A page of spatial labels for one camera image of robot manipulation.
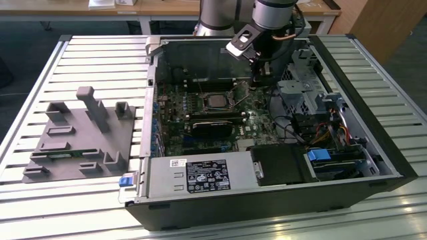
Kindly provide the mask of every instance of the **power supply label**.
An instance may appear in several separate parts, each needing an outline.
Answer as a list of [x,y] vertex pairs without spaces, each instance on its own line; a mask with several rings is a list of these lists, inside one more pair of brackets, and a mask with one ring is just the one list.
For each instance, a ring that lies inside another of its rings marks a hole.
[[187,191],[191,194],[232,189],[226,160],[187,162]]

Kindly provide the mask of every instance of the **aluminum table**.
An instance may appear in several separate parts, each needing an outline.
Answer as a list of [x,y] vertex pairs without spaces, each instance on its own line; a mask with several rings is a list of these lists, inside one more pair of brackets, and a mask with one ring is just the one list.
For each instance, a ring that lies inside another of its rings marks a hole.
[[[348,209],[150,232],[119,202],[119,177],[21,183],[51,101],[84,107],[80,86],[95,88],[105,107],[136,106],[129,171],[139,166],[147,36],[63,37],[0,146],[0,239],[420,239],[427,232],[426,115],[358,40],[322,37],[338,64],[410,161],[419,179]],[[324,72],[334,91],[336,86]]]

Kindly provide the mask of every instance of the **wooden cabinet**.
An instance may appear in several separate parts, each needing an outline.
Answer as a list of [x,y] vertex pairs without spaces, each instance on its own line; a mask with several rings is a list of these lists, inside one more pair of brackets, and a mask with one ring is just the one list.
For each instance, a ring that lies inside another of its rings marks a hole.
[[330,34],[354,34],[386,63],[427,12],[427,0],[335,0],[342,14]]

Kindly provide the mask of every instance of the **floor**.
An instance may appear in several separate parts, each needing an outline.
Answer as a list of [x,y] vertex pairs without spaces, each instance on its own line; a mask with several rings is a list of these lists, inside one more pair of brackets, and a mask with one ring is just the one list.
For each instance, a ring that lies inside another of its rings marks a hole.
[[[51,52],[61,35],[128,35],[127,22],[52,22],[44,31],[39,22],[1,22],[0,58],[15,80],[0,88],[0,140],[3,140],[27,95],[37,80]],[[168,24],[158,24],[160,29]],[[384,66],[414,101],[427,112],[427,17]]]

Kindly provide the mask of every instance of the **motherboard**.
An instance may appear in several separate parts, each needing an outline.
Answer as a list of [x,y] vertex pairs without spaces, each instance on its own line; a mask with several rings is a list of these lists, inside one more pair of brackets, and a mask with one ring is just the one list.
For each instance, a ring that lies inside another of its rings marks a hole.
[[267,109],[268,88],[247,80],[195,79],[158,87],[166,156],[246,151],[280,141]]

